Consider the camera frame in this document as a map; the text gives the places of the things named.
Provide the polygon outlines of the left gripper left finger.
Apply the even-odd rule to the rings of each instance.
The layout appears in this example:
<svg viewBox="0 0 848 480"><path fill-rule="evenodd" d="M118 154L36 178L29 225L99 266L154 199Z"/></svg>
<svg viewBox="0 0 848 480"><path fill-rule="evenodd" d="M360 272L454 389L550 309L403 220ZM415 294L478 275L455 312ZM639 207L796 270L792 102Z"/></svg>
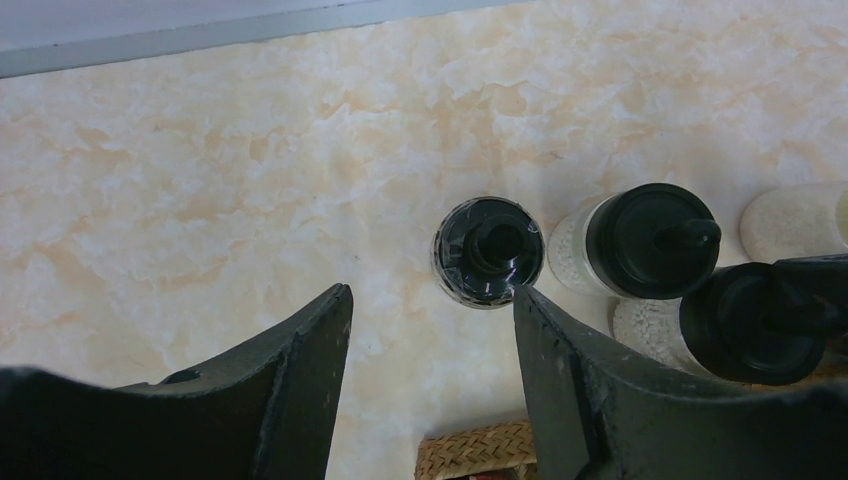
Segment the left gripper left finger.
<svg viewBox="0 0 848 480"><path fill-rule="evenodd" d="M337 284L288 319L157 384L1 371L5 479L321 479L353 317Z"/></svg>

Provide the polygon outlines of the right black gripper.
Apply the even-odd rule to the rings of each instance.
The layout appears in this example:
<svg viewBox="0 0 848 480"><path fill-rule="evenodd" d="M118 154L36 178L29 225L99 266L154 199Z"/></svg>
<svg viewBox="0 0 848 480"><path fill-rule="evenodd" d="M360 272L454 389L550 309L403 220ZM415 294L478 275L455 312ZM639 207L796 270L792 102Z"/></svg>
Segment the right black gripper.
<svg viewBox="0 0 848 480"><path fill-rule="evenodd" d="M847 333L847 256L778 260L770 266L768 329L789 335Z"/></svg>

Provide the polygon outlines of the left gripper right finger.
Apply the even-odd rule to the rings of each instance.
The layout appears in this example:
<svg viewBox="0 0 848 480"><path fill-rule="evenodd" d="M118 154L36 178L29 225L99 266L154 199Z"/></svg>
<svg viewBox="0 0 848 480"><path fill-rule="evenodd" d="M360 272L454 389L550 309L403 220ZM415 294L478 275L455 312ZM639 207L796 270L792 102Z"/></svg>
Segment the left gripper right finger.
<svg viewBox="0 0 848 480"><path fill-rule="evenodd" d="M513 301L545 479L843 479L847 385L760 391L690 375L573 318L531 287Z"/></svg>

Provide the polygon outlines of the black cap shaker front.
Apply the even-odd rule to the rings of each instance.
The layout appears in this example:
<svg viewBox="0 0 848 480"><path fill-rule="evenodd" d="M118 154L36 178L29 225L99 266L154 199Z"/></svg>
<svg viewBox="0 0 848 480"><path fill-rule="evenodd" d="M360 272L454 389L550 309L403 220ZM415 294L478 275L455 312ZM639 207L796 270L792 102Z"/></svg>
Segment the black cap shaker front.
<svg viewBox="0 0 848 480"><path fill-rule="evenodd" d="M826 346L821 333L800 333L787 322L807 324L821 314L771 265L752 262L717 269L681 298L622 300L611 331L624 346L689 374L782 386L809 376Z"/></svg>

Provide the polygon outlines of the yellow lid small bottle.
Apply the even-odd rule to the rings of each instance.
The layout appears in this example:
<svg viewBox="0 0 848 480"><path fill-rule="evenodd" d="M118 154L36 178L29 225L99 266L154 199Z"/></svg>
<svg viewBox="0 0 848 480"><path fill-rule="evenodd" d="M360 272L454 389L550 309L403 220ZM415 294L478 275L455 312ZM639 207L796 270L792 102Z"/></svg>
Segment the yellow lid small bottle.
<svg viewBox="0 0 848 480"><path fill-rule="evenodd" d="M739 223L748 257L786 258L847 252L847 183L823 182L768 191L751 201Z"/></svg>

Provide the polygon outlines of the woven bamboo divided tray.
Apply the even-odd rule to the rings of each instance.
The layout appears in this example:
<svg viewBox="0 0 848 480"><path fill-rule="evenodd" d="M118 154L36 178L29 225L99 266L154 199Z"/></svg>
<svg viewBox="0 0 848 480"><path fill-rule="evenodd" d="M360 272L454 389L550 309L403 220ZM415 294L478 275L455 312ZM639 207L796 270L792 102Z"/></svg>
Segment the woven bamboo divided tray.
<svg viewBox="0 0 848 480"><path fill-rule="evenodd" d="M468 429L423 440L416 479L538 479L534 437L527 420Z"/></svg>

